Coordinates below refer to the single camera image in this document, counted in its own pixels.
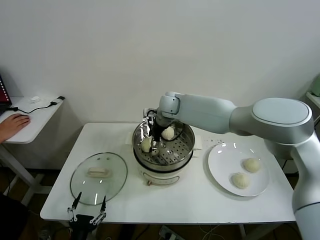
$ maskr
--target small white desk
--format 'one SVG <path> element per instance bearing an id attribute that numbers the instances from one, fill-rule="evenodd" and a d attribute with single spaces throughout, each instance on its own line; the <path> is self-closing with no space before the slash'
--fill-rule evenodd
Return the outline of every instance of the small white desk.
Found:
<path id="1" fill-rule="evenodd" d="M 70 179 L 76 167 L 91 155 L 114 152 L 123 157 L 128 176 L 120 193 L 107 202 L 105 223 L 148 224 L 264 224 L 246 239 L 258 239 L 283 222 L 293 222 L 291 207 L 293 190 L 274 156 L 264 141 L 256 136 L 241 137 L 229 133 L 213 134 L 192 128 L 201 136 L 203 149 L 187 165 L 183 177 L 169 186 L 147 186 L 139 175 L 138 163 L 131 145 L 126 145 L 128 133 L 138 123 L 88 123 L 80 133 L 40 216 L 45 220 L 68 221 L 67 208 L 74 198 Z M 270 183 L 257 197 L 240 197 L 224 190 L 210 175 L 207 168 L 208 152 L 217 140 L 247 143 L 266 161 Z M 78 214 L 95 216 L 98 206 L 79 203 Z"/>
<path id="2" fill-rule="evenodd" d="M 21 110 L 29 112 L 35 108 L 46 107 L 54 99 L 42 100 L 38 103 L 31 103 L 28 97 L 12 97 L 12 106 L 18 107 Z M 30 124 L 19 131 L 16 135 L 6 140 L 6 144 L 28 144 L 31 143 L 41 132 L 47 122 L 50 120 L 52 115 L 61 106 L 62 102 L 57 105 L 36 110 L 30 114 Z M 25 114 L 21 111 L 6 111 L 0 116 L 0 123 L 12 114 Z M 51 190 L 51 186 L 41 186 L 39 183 L 44 177 L 43 174 L 38 174 L 35 178 L 16 160 L 10 152 L 8 152 L 3 145 L 0 145 L 0 157 L 1 160 L 16 174 L 15 178 L 10 183 L 11 187 L 17 182 L 18 178 L 21 178 L 26 184 L 28 184 L 29 189 L 22 199 L 21 203 L 28 205 L 33 194 L 48 194 Z M 9 188 L 4 192 L 5 195 L 8 194 Z"/>
<path id="3" fill-rule="evenodd" d="M 313 102 L 317 106 L 317 108 L 320 109 L 320 97 L 311 94 L 311 92 L 309 91 L 305 95 L 308 99 L 311 100 L 311 102 Z"/>

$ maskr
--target table leg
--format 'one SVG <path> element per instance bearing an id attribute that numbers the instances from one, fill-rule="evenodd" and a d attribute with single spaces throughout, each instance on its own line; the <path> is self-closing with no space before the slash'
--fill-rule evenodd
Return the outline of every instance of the table leg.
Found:
<path id="1" fill-rule="evenodd" d="M 15 178 L 10 183 L 11 187 L 16 183 L 18 177 L 21 178 L 28 186 L 29 189 L 24 195 L 21 203 L 25 206 L 28 205 L 34 194 L 49 194 L 52 186 L 41 186 L 40 182 L 44 177 L 43 174 L 38 174 L 33 177 L 18 160 L 12 156 L 10 152 L 3 145 L 0 144 L 0 158 L 15 174 Z"/>
<path id="2" fill-rule="evenodd" d="M 3 145 L 0 145 L 0 157 L 1 160 L 21 178 L 30 187 L 39 187 L 39 183 L 36 179 L 21 165 L 18 160 L 12 156 L 10 152 Z"/>
<path id="3" fill-rule="evenodd" d="M 253 231 L 249 232 L 242 240 L 258 240 L 262 238 L 264 235 L 270 233 L 277 227 L 279 227 L 282 223 L 265 223 L 261 224 Z"/>

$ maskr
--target floor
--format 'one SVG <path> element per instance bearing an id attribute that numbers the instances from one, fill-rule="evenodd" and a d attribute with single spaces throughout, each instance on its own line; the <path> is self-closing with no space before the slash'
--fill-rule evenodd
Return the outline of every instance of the floor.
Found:
<path id="1" fill-rule="evenodd" d="M 52 186 L 58 177 L 58 172 L 47 172 L 42 180 L 42 185 Z M 0 168 L 0 192 L 4 192 L 8 186 L 8 177 L 10 180 L 14 178 L 14 173 L 8 168 Z M 292 187 L 297 183 L 297 177 L 288 178 Z M 24 194 L 27 192 L 28 186 L 19 180 L 10 191 L 9 196 L 15 200 L 22 200 Z M 68 240 L 69 231 L 63 227 L 60 223 L 50 222 L 42 220 L 39 216 L 41 208 L 45 203 L 47 195 L 35 194 L 31 199 L 28 208 L 32 213 L 28 217 L 28 222 L 24 227 L 24 230 L 19 240 L 38 240 L 38 232 L 41 229 L 51 229 L 52 232 L 56 232 L 54 240 Z M 101 224 L 96 233 L 97 240 L 117 240 L 122 229 L 122 224 Z M 136 225 L 134 233 L 131 239 L 136 240 L 137 236 L 140 235 L 148 226 L 147 225 Z M 161 225 L 150 225 L 148 229 L 138 238 L 138 240 L 159 240 L 159 230 Z M 167 225 L 171 230 L 180 235 L 185 240 L 208 240 L 209 235 L 206 238 L 205 232 L 211 229 L 209 225 L 202 225 L 200 229 L 199 225 Z M 256 228 L 257 225 L 245 225 L 246 232 L 250 232 Z M 220 225 L 214 231 L 214 234 L 210 237 L 210 240 L 240 240 L 241 234 L 237 225 Z M 300 234 L 298 227 L 295 223 L 283 224 L 275 229 L 274 232 L 269 233 L 261 240 L 300 240 Z"/>

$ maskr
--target wall outlet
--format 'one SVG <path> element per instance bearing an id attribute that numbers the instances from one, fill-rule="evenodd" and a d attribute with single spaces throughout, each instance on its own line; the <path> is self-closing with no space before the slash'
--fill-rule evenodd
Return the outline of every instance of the wall outlet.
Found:
<path id="1" fill-rule="evenodd" d="M 165 240 L 171 239 L 171 238 L 168 238 L 168 235 L 171 236 L 172 234 L 175 235 L 174 240 L 185 240 L 184 238 L 176 234 L 174 231 L 172 231 L 170 228 L 168 228 L 165 225 L 163 225 L 159 231 L 159 235 Z"/>

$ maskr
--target steamed bun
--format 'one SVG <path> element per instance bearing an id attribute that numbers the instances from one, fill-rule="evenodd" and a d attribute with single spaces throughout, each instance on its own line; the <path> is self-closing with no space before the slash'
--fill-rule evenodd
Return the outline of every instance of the steamed bun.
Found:
<path id="1" fill-rule="evenodd" d="M 141 142 L 141 149 L 142 149 L 143 152 L 149 153 L 150 148 L 151 148 L 151 140 L 152 140 L 152 137 L 151 137 L 151 136 L 145 137 L 145 138 L 142 140 L 142 142 Z"/>
<path id="2" fill-rule="evenodd" d="M 163 139 L 170 141 L 175 136 L 175 129 L 172 126 L 169 126 L 161 133 L 161 136 Z"/>
<path id="3" fill-rule="evenodd" d="M 260 161 L 257 158 L 250 157 L 243 162 L 245 170 L 250 173 L 256 173 L 260 170 Z"/>
<path id="4" fill-rule="evenodd" d="M 250 178 L 243 172 L 237 172 L 232 175 L 231 181 L 239 189 L 246 189 L 250 185 Z"/>

